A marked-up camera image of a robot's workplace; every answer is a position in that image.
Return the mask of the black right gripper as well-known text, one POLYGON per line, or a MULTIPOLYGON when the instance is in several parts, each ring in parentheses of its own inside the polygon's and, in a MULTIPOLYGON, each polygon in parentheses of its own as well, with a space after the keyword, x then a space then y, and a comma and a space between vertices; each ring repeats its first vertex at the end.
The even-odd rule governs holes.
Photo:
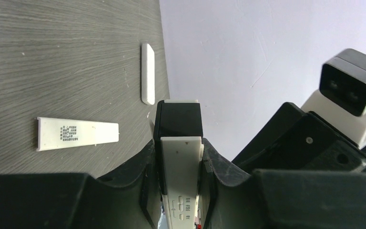
POLYGON ((247 173, 256 169, 320 175, 366 175, 366 154, 316 112, 283 103, 233 159, 247 173))

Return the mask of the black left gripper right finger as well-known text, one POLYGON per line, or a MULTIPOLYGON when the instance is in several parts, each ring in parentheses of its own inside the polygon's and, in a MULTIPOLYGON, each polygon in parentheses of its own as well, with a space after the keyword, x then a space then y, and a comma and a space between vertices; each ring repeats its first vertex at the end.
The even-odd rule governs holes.
POLYGON ((205 229, 366 229, 366 174, 244 172, 203 139, 205 229))

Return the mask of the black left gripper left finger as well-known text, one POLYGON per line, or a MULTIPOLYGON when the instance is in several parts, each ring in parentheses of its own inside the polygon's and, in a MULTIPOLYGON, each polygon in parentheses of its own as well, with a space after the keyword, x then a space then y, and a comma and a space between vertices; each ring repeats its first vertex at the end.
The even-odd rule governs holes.
POLYGON ((99 178, 87 173, 0 175, 0 229, 154 229, 160 200, 150 141, 99 178))

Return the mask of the white rectangular box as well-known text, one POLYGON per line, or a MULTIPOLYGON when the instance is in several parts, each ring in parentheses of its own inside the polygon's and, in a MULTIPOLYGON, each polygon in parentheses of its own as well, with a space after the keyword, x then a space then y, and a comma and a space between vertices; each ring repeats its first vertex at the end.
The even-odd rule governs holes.
POLYGON ((90 146, 119 141, 117 123, 37 117, 37 151, 90 146))

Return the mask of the white remote control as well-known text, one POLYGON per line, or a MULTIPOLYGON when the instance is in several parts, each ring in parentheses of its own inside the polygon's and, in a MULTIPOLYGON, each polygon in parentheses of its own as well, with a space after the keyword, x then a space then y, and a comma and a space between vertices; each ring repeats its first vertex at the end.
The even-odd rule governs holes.
POLYGON ((157 104, 153 141, 163 205, 170 229, 194 229, 203 157, 203 125, 198 101, 157 104))

